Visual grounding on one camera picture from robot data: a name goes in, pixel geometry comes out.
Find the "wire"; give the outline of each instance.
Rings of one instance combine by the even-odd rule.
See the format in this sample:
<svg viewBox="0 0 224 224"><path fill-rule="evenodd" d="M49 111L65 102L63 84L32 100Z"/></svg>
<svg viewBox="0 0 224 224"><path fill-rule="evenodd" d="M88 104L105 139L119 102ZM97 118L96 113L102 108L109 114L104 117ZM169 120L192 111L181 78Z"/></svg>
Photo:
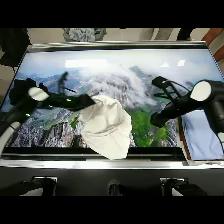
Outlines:
<svg viewBox="0 0 224 224"><path fill-rule="evenodd" d="M169 80L169 81L172 82L172 83L174 83L174 84L176 84L176 85L178 85L178 86L181 86L182 88L184 88L185 90L187 90L188 92L190 92L190 90L188 88L186 88L185 86L183 86L183 85L181 85L181 84L179 84L177 82L171 81L171 80Z"/></svg>

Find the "screen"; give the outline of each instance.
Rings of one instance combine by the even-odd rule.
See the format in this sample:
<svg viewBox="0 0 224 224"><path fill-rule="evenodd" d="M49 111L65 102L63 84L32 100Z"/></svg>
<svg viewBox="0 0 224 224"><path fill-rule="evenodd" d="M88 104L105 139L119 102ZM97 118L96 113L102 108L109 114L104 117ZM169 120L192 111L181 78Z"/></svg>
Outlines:
<svg viewBox="0 0 224 224"><path fill-rule="evenodd" d="M119 100L131 116L130 147L174 147L177 144L176 122L163 128L150 123L154 112L161 111L169 100L155 97L161 92L152 79L163 76L191 90L202 79L222 81L221 73L208 49L127 49L27 53L15 76L43 83L48 91L58 93L58 79L69 73L67 95L107 95ZM186 90L178 85L180 93ZM9 94L2 112L12 108ZM80 112L63 108L37 109L9 140L7 147L83 147L84 123Z"/></svg>

